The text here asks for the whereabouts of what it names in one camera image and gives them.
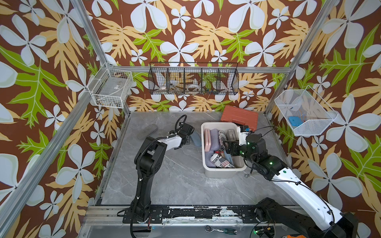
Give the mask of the grey stone block case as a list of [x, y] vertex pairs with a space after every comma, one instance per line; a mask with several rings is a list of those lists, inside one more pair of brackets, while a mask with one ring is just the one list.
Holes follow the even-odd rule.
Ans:
[[234, 129], [228, 129], [227, 131], [228, 141], [237, 141], [239, 137], [237, 136], [237, 131]]

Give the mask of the flag newspaper glasses case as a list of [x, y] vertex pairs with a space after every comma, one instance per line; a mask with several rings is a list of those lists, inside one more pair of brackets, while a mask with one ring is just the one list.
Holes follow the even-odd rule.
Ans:
[[222, 157], [220, 154], [214, 153], [211, 158], [210, 162], [213, 163], [216, 167], [222, 168], [222, 169], [234, 169], [235, 166], [230, 163], [227, 159]]

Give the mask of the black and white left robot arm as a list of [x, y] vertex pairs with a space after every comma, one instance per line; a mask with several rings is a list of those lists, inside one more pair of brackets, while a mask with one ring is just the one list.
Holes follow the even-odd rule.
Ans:
[[194, 132], [194, 127], [182, 122], [167, 136], [147, 137], [135, 157], [138, 174], [137, 190], [130, 206], [131, 219], [145, 222], [149, 218], [151, 206], [151, 188], [155, 174], [161, 168], [165, 153], [184, 146]]

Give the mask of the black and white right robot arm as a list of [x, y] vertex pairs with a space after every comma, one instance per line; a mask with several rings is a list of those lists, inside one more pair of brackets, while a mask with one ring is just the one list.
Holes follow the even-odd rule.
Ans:
[[357, 236], [358, 219], [352, 213], [343, 213], [317, 196], [305, 185], [285, 162], [270, 155], [261, 134], [249, 133], [244, 143], [224, 140], [226, 152], [241, 156], [251, 163], [251, 168], [266, 180], [280, 187], [306, 212], [301, 215], [265, 198], [259, 202], [257, 218], [282, 223], [307, 238], [354, 238]]

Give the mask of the lilac fabric glasses case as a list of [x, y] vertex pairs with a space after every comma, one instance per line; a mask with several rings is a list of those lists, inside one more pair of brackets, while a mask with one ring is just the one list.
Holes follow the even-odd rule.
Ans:
[[211, 139], [211, 151], [217, 151], [221, 148], [221, 143], [219, 140], [219, 131], [218, 129], [210, 130], [210, 139]]

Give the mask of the lavender fabric glasses case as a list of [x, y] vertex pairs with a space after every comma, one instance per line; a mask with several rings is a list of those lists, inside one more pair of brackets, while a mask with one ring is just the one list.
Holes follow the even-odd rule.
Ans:
[[208, 152], [205, 152], [204, 153], [204, 156], [205, 156], [205, 164], [208, 168], [216, 168], [216, 165], [214, 163], [211, 162], [211, 157], [214, 155], [214, 151], [208, 151]]

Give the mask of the pink glasses case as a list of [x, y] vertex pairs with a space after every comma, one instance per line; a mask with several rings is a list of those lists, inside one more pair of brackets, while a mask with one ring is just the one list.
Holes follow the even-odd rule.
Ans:
[[211, 148], [211, 133], [210, 129], [204, 130], [204, 151], [209, 152]]

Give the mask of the cream plastic storage box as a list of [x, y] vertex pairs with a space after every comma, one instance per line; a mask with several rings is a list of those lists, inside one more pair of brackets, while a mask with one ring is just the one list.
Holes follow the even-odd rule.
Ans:
[[238, 172], [243, 172], [247, 166], [244, 163], [244, 158], [242, 156], [233, 156], [233, 164], [235, 168], [233, 169], [221, 169], [221, 168], [210, 168], [206, 162], [205, 150], [204, 150], [204, 130], [205, 129], [217, 129], [227, 133], [228, 130], [234, 130], [236, 138], [239, 139], [240, 129], [234, 123], [227, 122], [206, 122], [201, 125], [201, 141], [202, 141], [202, 164], [204, 167], [205, 176], [208, 178], [220, 178], [228, 179], [234, 177]]

